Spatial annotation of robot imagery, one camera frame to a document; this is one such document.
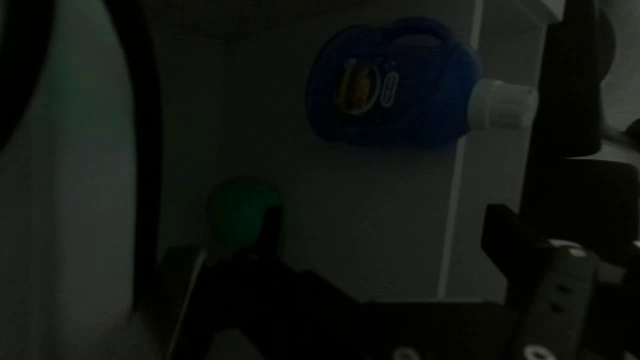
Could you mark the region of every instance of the detergent bottle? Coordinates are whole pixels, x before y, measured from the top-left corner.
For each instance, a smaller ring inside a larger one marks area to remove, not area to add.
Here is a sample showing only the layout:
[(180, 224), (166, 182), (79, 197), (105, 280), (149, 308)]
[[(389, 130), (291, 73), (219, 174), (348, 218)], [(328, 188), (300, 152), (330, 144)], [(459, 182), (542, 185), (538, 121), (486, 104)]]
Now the detergent bottle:
[(474, 128), (531, 128), (536, 107), (536, 87), (484, 79), (478, 55), (430, 17), (343, 29), (307, 87), (321, 138), (376, 148), (430, 150)]

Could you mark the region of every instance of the bottle label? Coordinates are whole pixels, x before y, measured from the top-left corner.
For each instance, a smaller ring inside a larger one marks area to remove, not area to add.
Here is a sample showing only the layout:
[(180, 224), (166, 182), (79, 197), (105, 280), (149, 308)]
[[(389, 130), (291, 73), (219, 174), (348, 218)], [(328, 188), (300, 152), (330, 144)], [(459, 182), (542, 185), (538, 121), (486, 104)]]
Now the bottle label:
[(380, 69), (375, 64), (351, 57), (336, 87), (336, 106), (351, 115), (365, 115), (380, 98)]

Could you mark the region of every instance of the dark object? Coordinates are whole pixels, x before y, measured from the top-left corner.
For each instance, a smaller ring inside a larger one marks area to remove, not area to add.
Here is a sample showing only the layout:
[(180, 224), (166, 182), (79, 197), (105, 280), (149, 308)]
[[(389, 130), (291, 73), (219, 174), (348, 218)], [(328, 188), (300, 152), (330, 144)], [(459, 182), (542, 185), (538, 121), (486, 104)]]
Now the dark object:
[(630, 164), (559, 160), (527, 177), (522, 218), (551, 238), (574, 239), (607, 259), (639, 239), (639, 172)]
[(0, 150), (18, 128), (49, 54), (55, 0), (7, 0), (0, 20)]
[(531, 158), (588, 156), (603, 146), (598, 0), (569, 0), (549, 27)]
[[(276, 235), (278, 212), (264, 221)], [(520, 304), (359, 304), (271, 246), (203, 267), (170, 360), (200, 360), (216, 332), (238, 327), (269, 360), (622, 360), (636, 352), (636, 271), (556, 247), (514, 212), (490, 206), (483, 244)], [(603, 275), (615, 267), (629, 275)]]
[(163, 193), (163, 98), (154, 41), (138, 0), (105, 0), (135, 87), (138, 154), (135, 304), (159, 285), (156, 253)]
[(640, 152), (640, 119), (633, 121), (625, 132), (633, 146)]

